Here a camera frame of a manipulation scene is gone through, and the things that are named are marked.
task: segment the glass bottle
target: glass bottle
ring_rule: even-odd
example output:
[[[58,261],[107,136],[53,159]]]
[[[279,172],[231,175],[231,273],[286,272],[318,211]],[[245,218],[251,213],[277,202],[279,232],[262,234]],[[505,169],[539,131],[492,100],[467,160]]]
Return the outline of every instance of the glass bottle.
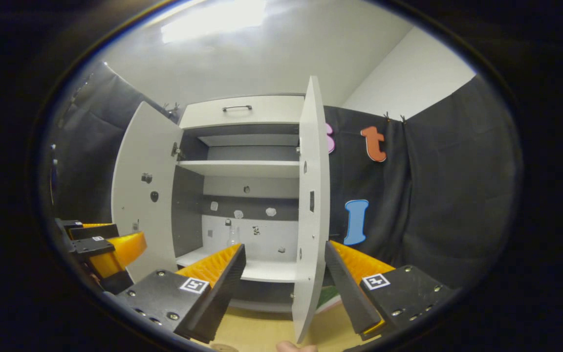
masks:
[[[230,235],[227,239],[227,247],[232,247],[232,245],[240,243],[238,231],[235,227],[232,226],[232,221],[230,219],[227,219],[225,221],[225,226],[228,226],[230,228]]]

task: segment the green book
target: green book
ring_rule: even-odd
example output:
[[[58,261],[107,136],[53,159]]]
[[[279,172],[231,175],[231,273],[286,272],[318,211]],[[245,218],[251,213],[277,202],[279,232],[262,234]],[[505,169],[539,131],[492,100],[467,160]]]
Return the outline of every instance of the green book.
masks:
[[[319,303],[317,304],[317,310],[315,314],[324,312],[331,307],[341,303],[340,293],[335,286],[325,286],[321,289],[321,294],[319,297]]]

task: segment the ceiling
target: ceiling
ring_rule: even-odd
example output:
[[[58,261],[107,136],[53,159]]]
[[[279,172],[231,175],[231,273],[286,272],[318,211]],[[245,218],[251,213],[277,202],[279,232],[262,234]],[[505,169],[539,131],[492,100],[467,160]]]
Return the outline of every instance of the ceiling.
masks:
[[[324,104],[341,106],[411,30],[406,20],[361,0],[269,0],[259,27],[164,44],[162,22],[141,26],[100,54],[159,104],[225,96],[304,93],[319,78]]]

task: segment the drawer handle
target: drawer handle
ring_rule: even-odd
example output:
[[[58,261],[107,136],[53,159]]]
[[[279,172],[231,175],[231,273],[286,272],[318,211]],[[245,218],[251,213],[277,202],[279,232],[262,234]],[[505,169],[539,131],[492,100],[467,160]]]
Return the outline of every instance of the drawer handle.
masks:
[[[249,110],[253,109],[253,107],[251,105],[235,105],[233,107],[224,107],[223,112],[227,112],[227,109],[234,109],[234,108],[247,108]]]

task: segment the open cabinet door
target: open cabinet door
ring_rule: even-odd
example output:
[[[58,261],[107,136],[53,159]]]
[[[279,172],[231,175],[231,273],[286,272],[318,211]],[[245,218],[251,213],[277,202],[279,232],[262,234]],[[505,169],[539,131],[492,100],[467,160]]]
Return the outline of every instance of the open cabinet door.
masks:
[[[297,343],[319,302],[329,237],[329,157],[325,110],[316,76],[310,77],[299,120],[299,238],[292,319]]]
[[[121,142],[112,176],[112,222],[121,236],[137,232],[136,227],[145,232],[147,250],[127,267],[135,283],[155,269],[177,270],[171,223],[176,156],[171,154],[182,135],[182,129],[143,102]],[[143,173],[150,174],[149,183]]]

